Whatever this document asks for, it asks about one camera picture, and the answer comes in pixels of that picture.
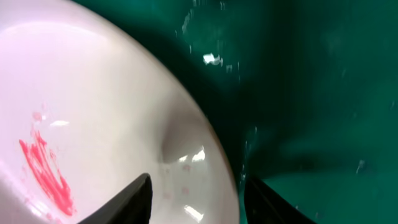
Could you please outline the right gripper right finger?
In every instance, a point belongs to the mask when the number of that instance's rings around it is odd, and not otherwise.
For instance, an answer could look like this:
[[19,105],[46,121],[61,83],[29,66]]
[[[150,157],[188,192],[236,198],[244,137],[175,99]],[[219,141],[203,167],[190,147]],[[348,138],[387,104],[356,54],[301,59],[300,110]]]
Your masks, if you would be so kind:
[[248,224],[315,224],[257,177],[246,181],[244,206]]

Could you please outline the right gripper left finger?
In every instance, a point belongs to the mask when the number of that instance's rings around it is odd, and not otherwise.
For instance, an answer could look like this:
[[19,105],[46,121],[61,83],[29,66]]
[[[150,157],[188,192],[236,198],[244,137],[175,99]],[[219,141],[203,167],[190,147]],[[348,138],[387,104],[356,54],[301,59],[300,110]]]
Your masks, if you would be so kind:
[[143,173],[79,224],[149,224],[152,197],[150,175]]

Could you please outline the white plate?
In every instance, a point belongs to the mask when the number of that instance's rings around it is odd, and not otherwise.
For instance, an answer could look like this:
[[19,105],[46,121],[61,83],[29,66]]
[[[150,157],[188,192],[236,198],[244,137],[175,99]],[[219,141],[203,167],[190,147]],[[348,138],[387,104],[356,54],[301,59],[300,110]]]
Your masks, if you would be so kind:
[[180,82],[71,1],[1,2],[1,222],[79,223],[141,174],[149,223],[238,223],[226,154]]

